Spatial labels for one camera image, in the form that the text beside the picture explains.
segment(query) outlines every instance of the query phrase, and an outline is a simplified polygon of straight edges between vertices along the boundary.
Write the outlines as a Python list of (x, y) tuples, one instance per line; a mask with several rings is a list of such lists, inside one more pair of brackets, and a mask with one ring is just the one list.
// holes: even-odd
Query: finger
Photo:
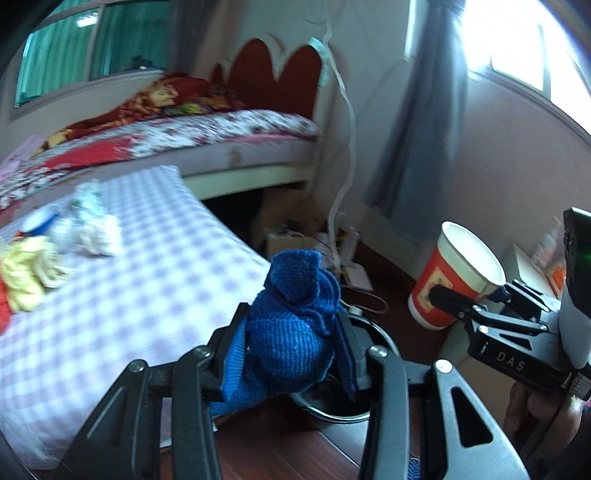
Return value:
[(563, 402), (565, 400), (562, 392), (533, 392), (527, 400), (527, 409), (539, 421), (550, 421)]
[[(542, 405), (533, 405), (543, 409)], [(556, 419), (550, 426), (542, 445), (535, 452), (536, 457), (544, 458), (547, 464), (552, 464), (556, 457), (566, 448), (577, 435), (581, 425), (584, 402), (569, 396), (562, 406)]]
[(505, 421), (503, 431), (512, 439), (519, 430), (522, 422), (527, 417), (527, 401), (529, 397), (528, 390), (519, 383), (514, 383), (509, 392), (509, 405), (505, 412)]

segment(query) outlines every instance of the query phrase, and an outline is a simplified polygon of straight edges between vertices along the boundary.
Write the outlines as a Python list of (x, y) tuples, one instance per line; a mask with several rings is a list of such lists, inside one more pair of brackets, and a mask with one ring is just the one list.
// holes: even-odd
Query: floral bedsheet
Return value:
[(23, 160), (12, 176), (0, 183), (0, 212), (76, 170), (258, 134), (287, 134), (316, 140), (321, 133), (307, 118), (272, 110), (240, 110), (134, 122), (62, 143)]

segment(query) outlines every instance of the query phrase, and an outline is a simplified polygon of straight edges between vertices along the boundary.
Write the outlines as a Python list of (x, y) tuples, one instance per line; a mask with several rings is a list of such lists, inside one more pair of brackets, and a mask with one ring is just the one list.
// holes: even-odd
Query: red paper cup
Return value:
[(430, 330), (441, 330), (456, 320), (429, 301), (429, 291), (438, 284), (479, 301), (505, 284), (505, 272), (493, 252), (470, 230), (444, 222), (437, 247), (408, 298), (413, 318)]

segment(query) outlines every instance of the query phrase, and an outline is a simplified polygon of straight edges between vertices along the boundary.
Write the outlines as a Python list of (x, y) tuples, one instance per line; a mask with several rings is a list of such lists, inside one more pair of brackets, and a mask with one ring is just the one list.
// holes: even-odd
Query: white cable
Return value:
[(382, 297), (378, 297), (377, 295), (375, 295), (375, 294), (373, 294), (371, 292), (368, 292), (366, 290), (361, 290), (360, 288), (349, 287), (348, 285), (341, 285), (340, 287), (341, 288), (346, 288), (348, 290), (353, 290), (353, 291), (356, 291), (358, 293), (362, 293), (364, 295), (367, 295), (369, 297), (372, 297), (372, 298), (380, 301), (384, 305), (384, 308), (382, 308), (381, 310), (374, 310), (374, 309), (371, 309), (369, 307), (365, 307), (363, 305), (358, 305), (356, 303), (348, 304), (348, 303), (345, 303), (343, 300), (341, 300), (341, 303), (343, 305), (345, 305), (347, 308), (357, 307), (359, 309), (364, 310), (365, 312), (375, 313), (377, 315), (384, 315), (384, 314), (386, 314), (386, 313), (388, 313), (390, 311), (390, 305)]
[(335, 201), (332, 204), (332, 207), (329, 210), (328, 216), (328, 227), (329, 227), (329, 242), (330, 242), (330, 249), (332, 250), (333, 254), (333, 262), (335, 264), (335, 275), (337, 278), (340, 278), (340, 257), (339, 251), (336, 248), (336, 233), (335, 233), (335, 223), (336, 223), (336, 214), (339, 211), (340, 205), (345, 198), (345, 195), (349, 192), (353, 185), (353, 180), (355, 179), (355, 168), (357, 166), (357, 129), (355, 125), (355, 111), (353, 110), (353, 105), (349, 98), (347, 97), (347, 91), (345, 88), (345, 83), (343, 82), (343, 77), (339, 73), (339, 69), (336, 66), (335, 58), (333, 57), (332, 51), (329, 47), (329, 41), (332, 38), (332, 21), (330, 18), (330, 11), (329, 11), (329, 4), (328, 0), (324, 0), (324, 6), (326, 8), (326, 34), (322, 38), (322, 44), (324, 45), (330, 66), (335, 73), (336, 79), (339, 83), (339, 90), (340, 94), (347, 105), (347, 109), (349, 111), (349, 172), (347, 174), (347, 178), (345, 183), (343, 183), (342, 187), (336, 194)]

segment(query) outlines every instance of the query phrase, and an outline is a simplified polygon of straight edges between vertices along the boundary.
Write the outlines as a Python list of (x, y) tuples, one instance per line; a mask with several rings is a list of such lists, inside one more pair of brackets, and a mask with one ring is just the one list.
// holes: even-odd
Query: red headboard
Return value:
[(212, 81), (236, 90), (248, 108), (298, 113), (311, 119), (321, 70), (318, 53), (306, 45), (291, 55), (275, 80), (271, 53), (262, 40), (254, 38), (234, 60), (228, 81), (224, 82), (220, 64), (212, 73)]

